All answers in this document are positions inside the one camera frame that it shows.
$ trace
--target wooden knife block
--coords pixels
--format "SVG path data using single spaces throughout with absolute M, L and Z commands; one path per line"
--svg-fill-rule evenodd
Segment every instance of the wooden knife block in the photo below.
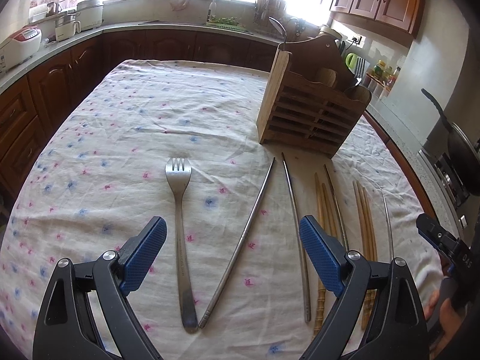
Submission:
M 257 118 L 259 142 L 285 143 L 320 151 L 332 158 L 371 97 L 354 100 L 345 95 L 343 91 L 356 80 L 330 36 L 288 43 L 286 50 L 289 48 L 291 52 L 278 49 L 275 56 Z M 310 81 L 292 68 L 312 78 L 318 77 L 322 68 L 335 71 L 337 76 L 330 87 Z M 363 93 L 352 89 L 347 92 Z

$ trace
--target vegetables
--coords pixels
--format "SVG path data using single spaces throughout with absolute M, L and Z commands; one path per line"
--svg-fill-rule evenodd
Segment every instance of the vegetables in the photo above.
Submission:
M 235 27 L 243 27 L 238 21 L 236 17 L 215 17 L 213 16 L 210 19 L 210 23 L 213 24 L 226 24 L 229 26 L 235 26 Z

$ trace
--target stove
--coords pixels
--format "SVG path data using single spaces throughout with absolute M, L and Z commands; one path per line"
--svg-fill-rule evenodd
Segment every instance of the stove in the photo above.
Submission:
M 450 158 L 447 154 L 443 153 L 436 159 L 423 148 L 418 152 L 418 157 L 421 159 L 424 168 L 429 170 L 431 178 L 435 180 L 440 187 L 452 213 L 458 218 L 458 229 L 466 230 L 467 223 L 475 223 L 477 212 L 474 211 L 471 214 L 465 214 L 464 209 L 459 210 L 469 199 L 470 193 L 455 172 Z

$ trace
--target bottle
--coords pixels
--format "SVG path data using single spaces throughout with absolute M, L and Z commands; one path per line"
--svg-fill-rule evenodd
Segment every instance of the bottle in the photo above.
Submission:
M 387 85 L 387 88 L 389 90 L 392 90 L 393 88 L 393 85 L 395 84 L 395 81 L 397 81 L 397 77 L 398 75 L 400 74 L 400 70 L 401 70 L 401 67 L 400 66 L 397 66 L 397 68 L 395 69 L 394 73 L 390 76 L 390 78 L 388 79 L 386 85 Z
M 375 77 L 379 80 L 382 79 L 383 69 L 385 69 L 385 62 L 383 62 L 382 60 L 378 61 L 378 63 L 373 68 L 373 74 L 375 74 Z
M 383 71 L 381 81 L 386 83 L 391 75 L 392 75 L 392 67 L 389 66 Z

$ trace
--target screw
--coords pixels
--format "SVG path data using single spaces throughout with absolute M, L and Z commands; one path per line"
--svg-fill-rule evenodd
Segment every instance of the screw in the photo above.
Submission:
M 64 266 L 67 266 L 68 265 L 68 259 L 61 259 L 59 262 L 58 262 L 58 266 L 60 268 L 63 268 Z
M 358 253 L 356 250 L 351 250 L 346 255 L 353 261 L 360 259 L 360 253 Z
M 395 264 L 398 266 L 406 266 L 407 263 L 401 257 L 395 257 Z
M 104 260 L 113 260 L 117 254 L 113 250 L 106 251 L 103 254 L 103 259 Z

